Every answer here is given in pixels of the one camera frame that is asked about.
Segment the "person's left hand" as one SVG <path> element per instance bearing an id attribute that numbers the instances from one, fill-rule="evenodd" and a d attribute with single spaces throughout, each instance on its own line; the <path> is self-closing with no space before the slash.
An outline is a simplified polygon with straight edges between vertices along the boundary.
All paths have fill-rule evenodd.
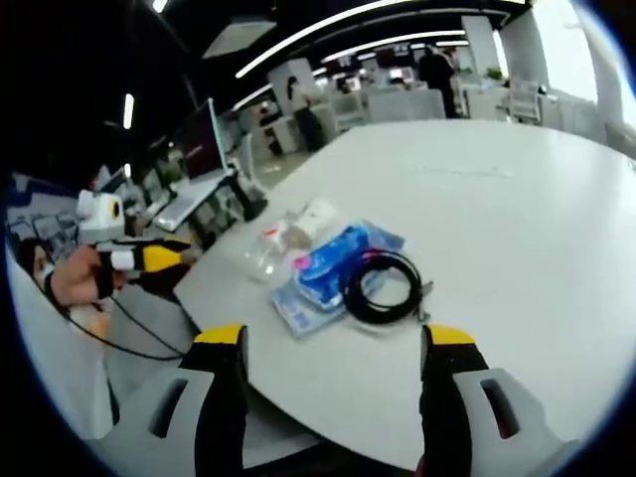
<path id="1" fill-rule="evenodd" d="M 106 269 L 98 251 L 81 245 L 66 260 L 58 263 L 47 278 L 48 290 L 62 307 L 86 305 L 126 283 L 121 271 Z"/>

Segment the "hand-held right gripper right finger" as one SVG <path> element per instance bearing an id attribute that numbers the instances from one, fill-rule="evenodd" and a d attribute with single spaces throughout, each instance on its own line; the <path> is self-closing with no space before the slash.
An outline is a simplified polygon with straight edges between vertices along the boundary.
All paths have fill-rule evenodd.
<path id="1" fill-rule="evenodd" d="M 552 476 L 579 445 L 559 439 L 540 400 L 459 329 L 423 326 L 420 378 L 423 476 Z"/>

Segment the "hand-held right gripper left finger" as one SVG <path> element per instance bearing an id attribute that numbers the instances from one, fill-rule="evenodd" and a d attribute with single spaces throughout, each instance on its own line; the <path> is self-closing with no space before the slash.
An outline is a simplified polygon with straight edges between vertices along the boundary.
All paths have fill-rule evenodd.
<path id="1" fill-rule="evenodd" d="M 133 393 L 93 443 L 116 476 L 240 476 L 247 415 L 247 329 L 199 334 L 176 368 Z"/>

